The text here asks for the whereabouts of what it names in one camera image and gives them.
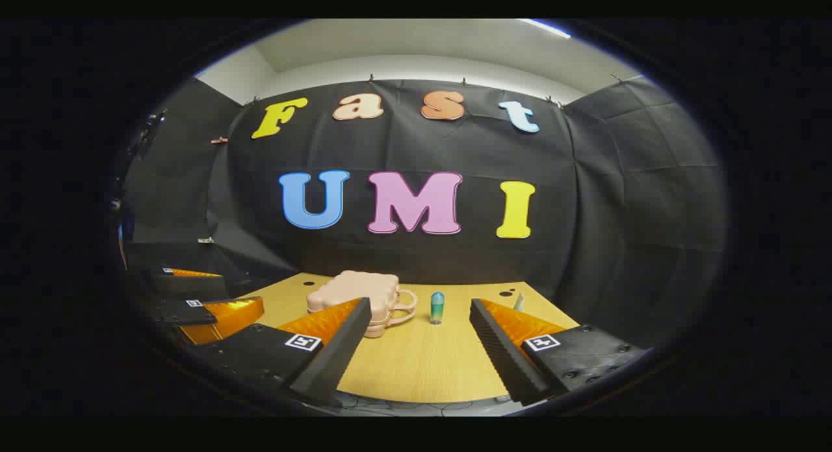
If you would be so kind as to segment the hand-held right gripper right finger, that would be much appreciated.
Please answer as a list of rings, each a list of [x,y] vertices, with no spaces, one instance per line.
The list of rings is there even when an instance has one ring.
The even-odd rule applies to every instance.
[[[529,406],[615,375],[647,353],[594,325],[565,328],[489,300],[469,320],[513,401]]]

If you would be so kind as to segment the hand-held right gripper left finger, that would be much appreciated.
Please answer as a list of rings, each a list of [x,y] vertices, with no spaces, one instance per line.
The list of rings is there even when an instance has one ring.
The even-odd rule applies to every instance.
[[[371,321],[370,305],[349,300],[278,328],[252,323],[189,351],[247,395],[332,405]]]

